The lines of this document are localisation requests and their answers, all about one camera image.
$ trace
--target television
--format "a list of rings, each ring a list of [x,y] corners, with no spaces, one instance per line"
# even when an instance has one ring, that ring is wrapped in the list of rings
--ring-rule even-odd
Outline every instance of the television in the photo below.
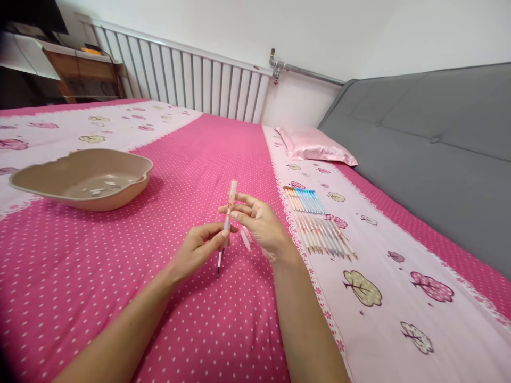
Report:
[[[53,32],[69,34],[55,0],[14,0],[3,8],[3,21],[14,21],[41,29],[55,40]]]

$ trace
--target gray upholstered headboard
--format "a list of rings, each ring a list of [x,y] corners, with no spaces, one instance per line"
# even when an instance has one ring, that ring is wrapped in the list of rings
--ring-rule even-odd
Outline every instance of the gray upholstered headboard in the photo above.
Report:
[[[511,279],[511,63],[349,81],[319,129],[362,176]]]

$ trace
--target metal pipe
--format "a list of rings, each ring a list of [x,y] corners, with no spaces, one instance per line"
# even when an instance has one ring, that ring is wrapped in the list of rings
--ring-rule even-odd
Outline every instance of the metal pipe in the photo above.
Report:
[[[329,82],[330,84],[336,84],[336,85],[343,86],[346,83],[345,81],[337,80],[337,79],[334,79],[333,77],[325,76],[323,74],[312,72],[307,69],[299,68],[298,66],[290,65],[286,62],[275,60],[274,56],[275,56],[275,48],[272,48],[271,53],[270,53],[270,65],[273,68],[275,68],[273,75],[275,76],[275,78],[277,80],[278,80],[278,77],[280,76],[281,70],[286,70],[286,71],[299,73],[299,74],[302,74],[307,77],[312,77],[317,80],[326,81],[326,82]]]

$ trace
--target polka dot bedsheet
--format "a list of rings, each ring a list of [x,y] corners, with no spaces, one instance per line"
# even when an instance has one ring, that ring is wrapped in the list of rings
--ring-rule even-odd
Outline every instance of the polka dot bedsheet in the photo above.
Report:
[[[352,381],[511,376],[509,281],[349,167],[290,161],[273,128],[143,100],[1,116],[0,337],[20,381],[54,378],[190,226],[222,221],[232,179],[287,225]],[[91,147],[151,158],[147,189],[93,213],[7,186],[19,168]],[[358,261],[303,251],[284,185],[316,190]],[[212,257],[173,295],[134,381],[289,381],[271,268],[258,246],[232,242],[219,279]]]

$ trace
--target hand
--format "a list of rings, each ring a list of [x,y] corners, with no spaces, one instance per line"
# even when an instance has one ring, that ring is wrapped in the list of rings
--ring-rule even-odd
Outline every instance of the hand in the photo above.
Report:
[[[230,232],[223,228],[223,222],[215,222],[190,229],[176,255],[167,265],[177,282],[204,265],[209,256],[222,246],[231,232],[238,232],[234,226],[230,227]]]
[[[296,252],[293,240],[279,221],[271,206],[249,194],[236,193],[236,200],[245,205],[234,205],[230,216],[246,226],[262,247],[264,256],[274,265],[279,257]],[[227,206],[218,209],[227,213]]]

